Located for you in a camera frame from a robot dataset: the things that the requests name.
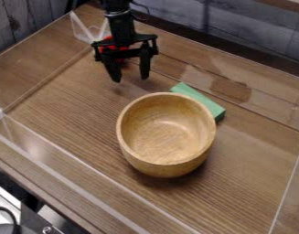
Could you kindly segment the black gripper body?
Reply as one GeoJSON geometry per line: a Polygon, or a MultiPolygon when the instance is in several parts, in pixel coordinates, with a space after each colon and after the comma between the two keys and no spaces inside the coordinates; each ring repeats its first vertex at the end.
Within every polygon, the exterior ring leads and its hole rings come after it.
{"type": "Polygon", "coordinates": [[[120,45],[115,43],[114,37],[108,36],[103,40],[92,42],[95,60],[104,61],[106,56],[116,60],[136,58],[143,49],[150,52],[150,58],[152,58],[159,54],[156,40],[155,34],[136,34],[130,44],[120,45]]]}

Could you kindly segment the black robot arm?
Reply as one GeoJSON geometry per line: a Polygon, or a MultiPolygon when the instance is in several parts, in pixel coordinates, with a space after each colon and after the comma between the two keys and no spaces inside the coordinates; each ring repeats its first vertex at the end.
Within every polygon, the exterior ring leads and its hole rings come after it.
{"type": "Polygon", "coordinates": [[[104,17],[111,36],[94,41],[95,60],[104,64],[114,82],[122,82],[122,63],[126,59],[139,58],[140,79],[150,77],[151,58],[159,54],[158,36],[135,31],[136,17],[130,4],[134,0],[99,0],[104,7],[104,17]]]}

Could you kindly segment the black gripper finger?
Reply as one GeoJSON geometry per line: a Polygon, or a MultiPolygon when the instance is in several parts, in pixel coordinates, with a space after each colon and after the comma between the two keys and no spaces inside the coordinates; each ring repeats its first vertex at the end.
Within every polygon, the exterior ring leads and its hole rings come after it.
{"type": "Polygon", "coordinates": [[[139,71],[140,71],[140,78],[146,80],[150,77],[150,60],[151,54],[150,51],[143,48],[139,54],[139,71]]]}
{"type": "Polygon", "coordinates": [[[122,82],[122,64],[116,58],[111,56],[103,57],[103,63],[107,69],[107,73],[114,82],[122,82]]]}

